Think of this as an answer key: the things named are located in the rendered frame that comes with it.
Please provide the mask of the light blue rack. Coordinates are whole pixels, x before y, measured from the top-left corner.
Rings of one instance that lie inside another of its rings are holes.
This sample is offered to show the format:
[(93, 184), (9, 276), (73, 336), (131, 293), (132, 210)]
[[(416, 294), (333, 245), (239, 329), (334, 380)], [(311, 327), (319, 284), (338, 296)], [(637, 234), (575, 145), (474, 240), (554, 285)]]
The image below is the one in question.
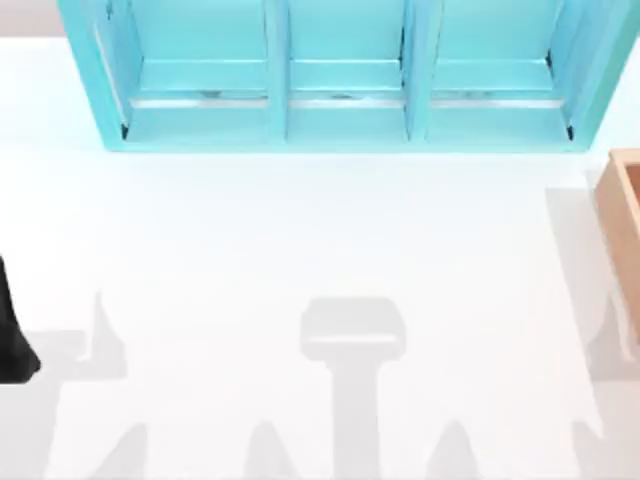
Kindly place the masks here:
[(104, 146), (582, 152), (640, 0), (57, 0)]

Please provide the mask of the salmon-coloured shallow box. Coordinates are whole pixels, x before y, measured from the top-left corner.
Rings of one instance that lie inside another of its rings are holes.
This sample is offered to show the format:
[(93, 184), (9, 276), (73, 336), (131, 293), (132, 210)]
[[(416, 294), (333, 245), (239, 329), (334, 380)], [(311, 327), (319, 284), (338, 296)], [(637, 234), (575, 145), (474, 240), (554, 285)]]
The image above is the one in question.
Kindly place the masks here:
[(616, 148), (595, 187), (597, 211), (640, 345), (640, 148)]

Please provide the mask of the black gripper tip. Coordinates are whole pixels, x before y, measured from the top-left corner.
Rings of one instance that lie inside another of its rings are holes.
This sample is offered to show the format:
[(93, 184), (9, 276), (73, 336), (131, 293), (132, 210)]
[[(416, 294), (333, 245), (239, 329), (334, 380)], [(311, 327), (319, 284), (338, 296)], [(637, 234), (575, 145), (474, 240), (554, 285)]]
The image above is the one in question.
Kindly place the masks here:
[(0, 385), (26, 384), (40, 369), (40, 358), (18, 323), (0, 256)]

